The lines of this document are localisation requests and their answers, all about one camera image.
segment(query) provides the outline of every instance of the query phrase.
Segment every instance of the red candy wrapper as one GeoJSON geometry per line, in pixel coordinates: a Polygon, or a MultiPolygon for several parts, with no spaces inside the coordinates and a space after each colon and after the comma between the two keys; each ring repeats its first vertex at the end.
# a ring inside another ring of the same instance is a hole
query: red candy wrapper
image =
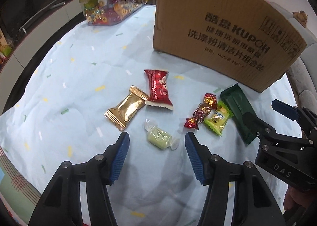
{"type": "Polygon", "coordinates": [[[206,93],[203,103],[197,107],[191,118],[186,119],[184,127],[198,130],[198,123],[203,122],[212,109],[217,109],[216,96],[214,94],[206,93]]]}
{"type": "Polygon", "coordinates": [[[145,104],[151,106],[165,107],[173,110],[171,100],[168,98],[166,87],[166,77],[168,71],[165,70],[144,70],[149,78],[150,98],[145,101],[145,104]]]}

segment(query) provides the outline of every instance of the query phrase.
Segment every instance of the gray pillow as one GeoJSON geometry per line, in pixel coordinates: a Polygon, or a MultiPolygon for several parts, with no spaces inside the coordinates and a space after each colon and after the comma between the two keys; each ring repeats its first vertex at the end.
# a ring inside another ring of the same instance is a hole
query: gray pillow
{"type": "Polygon", "coordinates": [[[286,19],[291,19],[293,18],[293,14],[291,12],[289,12],[288,10],[284,9],[283,7],[281,7],[280,5],[278,5],[277,3],[274,2],[270,2],[270,5],[272,5],[275,10],[277,10],[281,15],[283,15],[286,19]]]}
{"type": "Polygon", "coordinates": [[[299,95],[299,100],[301,102],[301,107],[306,107],[317,114],[317,100],[312,92],[310,92],[309,90],[304,90],[299,95]]]}
{"type": "Polygon", "coordinates": [[[296,20],[295,18],[291,18],[288,19],[288,21],[294,26],[295,29],[297,29],[302,38],[305,40],[307,46],[316,43],[315,38],[311,35],[310,31],[305,29],[298,20],[296,20]]]}
{"type": "Polygon", "coordinates": [[[288,75],[298,94],[304,90],[309,90],[317,98],[316,87],[300,57],[288,69],[288,75]]]}
{"type": "Polygon", "coordinates": [[[317,44],[307,47],[301,54],[301,59],[317,89],[317,44]]]}

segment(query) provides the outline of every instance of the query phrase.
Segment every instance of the cardboard box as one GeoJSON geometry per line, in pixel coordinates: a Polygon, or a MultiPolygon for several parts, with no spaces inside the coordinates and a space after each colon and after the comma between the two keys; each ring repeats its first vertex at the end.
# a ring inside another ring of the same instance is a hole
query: cardboard box
{"type": "Polygon", "coordinates": [[[279,79],[305,47],[265,0],[157,0],[153,48],[258,92],[279,79]]]}

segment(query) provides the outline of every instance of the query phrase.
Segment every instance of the bed sheet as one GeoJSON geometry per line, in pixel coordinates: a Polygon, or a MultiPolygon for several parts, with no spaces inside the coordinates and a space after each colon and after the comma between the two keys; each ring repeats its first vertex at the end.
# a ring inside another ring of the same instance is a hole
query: bed sheet
{"type": "MultiPolygon", "coordinates": [[[[17,170],[43,192],[66,160],[87,162],[115,143],[119,130],[104,112],[116,106],[136,85],[148,92],[144,69],[169,71],[167,86],[174,111],[146,106],[126,131],[130,149],[120,177],[108,187],[118,225],[197,225],[208,187],[195,179],[183,127],[206,92],[219,95],[235,80],[190,61],[153,50],[155,7],[145,6],[116,26],[80,23],[45,56],[21,100],[0,117],[0,146],[17,170]],[[144,121],[179,137],[178,149],[159,150],[146,140],[144,121]]],[[[295,100],[284,75],[261,94],[239,84],[257,115],[278,133],[300,137],[296,122],[274,112],[271,102],[295,100]]],[[[246,146],[229,120],[222,137],[204,125],[196,132],[201,144],[228,162],[255,160],[259,141],[246,146]]],[[[282,208],[287,185],[259,168],[282,208]]],[[[234,199],[230,185],[227,219],[234,199]]],[[[89,224],[85,184],[80,186],[83,220],[89,224]]]]}

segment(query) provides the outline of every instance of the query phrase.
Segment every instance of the dark green candy bar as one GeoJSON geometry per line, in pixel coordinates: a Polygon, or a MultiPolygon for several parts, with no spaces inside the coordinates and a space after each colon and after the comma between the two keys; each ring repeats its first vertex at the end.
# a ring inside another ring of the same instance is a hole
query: dark green candy bar
{"type": "Polygon", "coordinates": [[[247,97],[243,93],[242,89],[235,84],[233,87],[227,88],[220,94],[221,100],[225,103],[226,106],[233,112],[234,116],[232,117],[242,140],[246,144],[250,144],[255,135],[253,135],[250,130],[243,124],[242,115],[246,112],[250,112],[256,115],[251,104],[249,103],[247,97]]]}

